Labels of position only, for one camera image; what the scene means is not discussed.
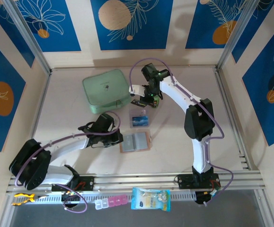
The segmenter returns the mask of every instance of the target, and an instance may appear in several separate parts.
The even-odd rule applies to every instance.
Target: table surface
[[[37,125],[35,139],[48,141],[70,135],[88,122],[99,116],[91,113],[82,81],[84,78],[97,75],[113,68],[85,68],[55,70]],[[130,68],[119,68],[128,78]],[[209,98],[213,103],[214,115],[225,133],[223,140],[211,141],[211,161],[214,165],[230,170],[242,170],[239,148],[236,144],[230,122],[224,108],[212,68],[172,67],[176,79],[196,96]],[[141,67],[136,67],[132,74],[133,84],[145,84]],[[138,109],[128,104],[115,112],[121,118],[120,131],[128,134],[144,129],[131,129],[129,111]],[[120,146],[109,148],[87,148],[64,155],[52,165],[68,164],[78,173],[85,174],[141,174],[171,173],[191,171],[193,165],[192,141],[186,135],[183,125],[185,114],[167,95],[160,100],[159,107],[146,107],[149,111],[152,143],[149,151],[120,153]],[[220,135],[215,127],[213,136]]]

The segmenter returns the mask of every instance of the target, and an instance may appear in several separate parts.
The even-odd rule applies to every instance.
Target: purple cable
[[[87,133],[74,134],[74,135],[66,136],[66,137],[63,137],[63,138],[61,138],[61,139],[55,140],[55,141],[53,141],[51,144],[48,143],[48,144],[42,146],[42,147],[39,148],[36,152],[34,152],[34,153],[30,156],[30,158],[28,158],[27,161],[26,161],[26,162],[23,164],[23,166],[20,168],[20,170],[19,170],[19,172],[18,172],[18,174],[16,175],[16,178],[15,178],[15,186],[17,186],[17,187],[22,186],[22,184],[18,184],[19,177],[21,176],[21,174],[23,173],[24,169],[27,167],[27,165],[29,164],[29,162],[30,162],[36,155],[38,155],[38,153],[40,153],[43,149],[46,149],[46,148],[49,147],[49,146],[52,146],[52,145],[54,145],[54,144],[56,144],[56,143],[62,142],[62,141],[64,141],[64,140],[67,140],[67,139],[70,139],[70,138],[73,138],[73,137],[86,136],[86,135],[106,136],[106,135],[111,135],[111,134],[115,133],[115,132],[119,129],[119,127],[120,127],[120,123],[121,123],[120,117],[119,117],[115,112],[112,112],[112,111],[106,111],[105,113],[112,113],[112,114],[116,115],[116,117],[117,117],[118,120],[119,120],[119,124],[118,124],[118,126],[117,126],[116,129],[114,129],[113,131],[107,132],[107,133],[87,132]]]
[[[228,186],[232,183],[233,181],[233,172],[229,169],[223,168],[223,167],[219,167],[219,166],[215,166],[211,163],[211,161],[208,158],[208,142],[210,140],[217,140],[217,139],[223,139],[224,138],[224,132],[221,128],[221,126],[218,124],[218,122],[216,121],[216,119],[209,113],[209,111],[201,104],[199,103],[196,99],[192,98],[191,95],[186,92],[182,87],[180,87],[179,85],[175,84],[175,79],[173,77],[173,73],[171,72],[170,67],[162,60],[158,59],[158,58],[144,58],[141,59],[139,61],[137,61],[131,68],[130,72],[129,72],[129,81],[130,81],[130,86],[131,86],[131,90],[133,90],[133,86],[132,86],[132,80],[131,80],[131,76],[132,76],[132,71],[135,68],[135,66],[145,60],[156,60],[156,61],[160,61],[161,63],[163,63],[165,65],[165,67],[167,68],[167,70],[170,72],[170,77],[171,77],[171,81],[173,82],[174,86],[177,87],[182,93],[184,93],[191,101],[195,102],[198,106],[201,107],[201,109],[209,116],[210,119],[212,119],[212,121],[215,123],[215,125],[217,126],[218,130],[221,133],[221,136],[214,136],[214,137],[209,137],[205,140],[205,146],[204,146],[204,151],[205,151],[205,156],[207,157],[206,162],[209,163],[212,167],[217,168],[217,169],[221,169],[224,171],[227,171],[231,174],[231,179],[230,181],[227,183],[227,185],[225,185],[223,187],[223,189],[217,194],[215,195],[209,202],[207,202],[206,204],[209,204],[212,200],[214,200],[214,198],[216,198],[219,194],[223,193],[225,191],[226,188],[228,188]]]
[[[65,208],[65,210],[67,210],[67,211],[69,211],[69,212],[72,212],[72,213],[76,213],[76,214],[81,214],[81,213],[86,212],[86,210],[88,209],[88,204],[87,204],[86,200],[84,199],[84,197],[83,197],[81,194],[79,194],[78,192],[76,192],[76,191],[70,189],[70,188],[67,187],[66,185],[59,184],[59,183],[57,183],[56,185],[58,185],[59,187],[62,187],[62,188],[64,188],[64,189],[67,189],[68,191],[71,191],[71,192],[75,193],[80,199],[82,199],[82,201],[83,201],[83,202],[85,203],[85,205],[86,205],[86,207],[85,207],[83,210],[81,210],[81,211],[70,210],[69,208],[66,207],[66,204],[65,204],[65,203],[66,203],[66,200],[69,199],[69,198],[67,198],[67,199],[65,199],[64,202],[62,203],[62,205],[63,205],[63,207]]]

